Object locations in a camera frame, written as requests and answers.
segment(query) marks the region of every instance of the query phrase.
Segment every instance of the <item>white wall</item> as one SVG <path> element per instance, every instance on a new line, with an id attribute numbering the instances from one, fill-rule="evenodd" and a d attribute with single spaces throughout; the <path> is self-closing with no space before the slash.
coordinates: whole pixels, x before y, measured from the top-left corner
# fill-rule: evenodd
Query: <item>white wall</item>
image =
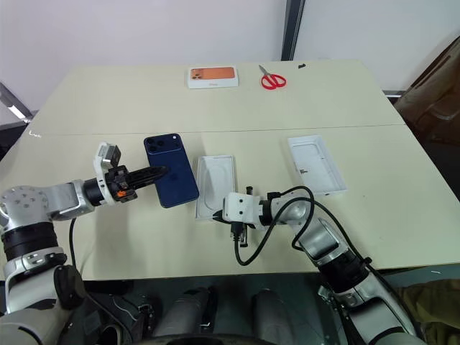
<path id="1" fill-rule="evenodd" d="M 0 0 L 0 80 L 39 109 L 72 66 L 279 60 L 285 0 Z"/>
<path id="2" fill-rule="evenodd" d="M 0 0 L 0 80 L 35 110 L 75 65 L 279 60 L 285 2 Z M 357 58 L 406 89 L 457 35 L 460 0 L 306 0 L 295 58 Z"/>
<path id="3" fill-rule="evenodd" d="M 459 35 L 459 0 L 306 0 L 295 59 L 360 59 L 405 90 Z"/>

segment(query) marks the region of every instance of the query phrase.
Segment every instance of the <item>blue smartphone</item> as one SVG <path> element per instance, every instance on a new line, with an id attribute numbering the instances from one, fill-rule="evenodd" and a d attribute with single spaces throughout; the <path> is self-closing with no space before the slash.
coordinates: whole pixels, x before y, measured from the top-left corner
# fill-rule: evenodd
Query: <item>blue smartphone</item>
<path id="1" fill-rule="evenodd" d="M 151 167 L 168 168 L 166 175 L 155 181 L 161 206 L 173 207 L 198 198 L 198 187 L 179 134 L 145 138 L 144 146 Z"/>

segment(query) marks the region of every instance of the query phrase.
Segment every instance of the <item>scissors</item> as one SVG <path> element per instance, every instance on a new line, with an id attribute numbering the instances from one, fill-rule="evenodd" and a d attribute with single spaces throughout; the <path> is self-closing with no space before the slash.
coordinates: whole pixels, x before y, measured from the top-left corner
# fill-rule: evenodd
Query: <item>scissors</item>
<path id="1" fill-rule="evenodd" d="M 275 90 L 286 85 L 286 79 L 281 75 L 268 73 L 261 65 L 259 65 L 259 68 L 264 73 L 260 83 L 267 90 Z"/>

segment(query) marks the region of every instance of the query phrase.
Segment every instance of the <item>scissors handle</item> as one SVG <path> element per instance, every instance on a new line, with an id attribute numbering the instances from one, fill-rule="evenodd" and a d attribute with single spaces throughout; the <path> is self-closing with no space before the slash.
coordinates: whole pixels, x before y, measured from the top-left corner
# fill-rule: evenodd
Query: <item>scissors handle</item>
<path id="1" fill-rule="evenodd" d="M 275 90 L 286 85 L 286 79 L 278 74 L 267 74 L 262 77 L 261 83 L 267 90 Z"/>

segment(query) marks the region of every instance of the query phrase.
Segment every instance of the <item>black pole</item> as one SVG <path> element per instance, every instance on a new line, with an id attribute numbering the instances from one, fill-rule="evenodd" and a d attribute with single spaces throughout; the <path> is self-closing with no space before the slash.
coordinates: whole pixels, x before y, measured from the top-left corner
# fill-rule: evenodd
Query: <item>black pole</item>
<path id="1" fill-rule="evenodd" d="M 0 102 L 7 108 L 15 106 L 27 119 L 34 117 L 30 110 L 3 83 L 0 83 Z"/>
<path id="2" fill-rule="evenodd" d="M 286 2 L 285 34 L 282 39 L 281 61 L 291 61 L 294 58 L 304 5 L 305 0 L 287 0 Z"/>

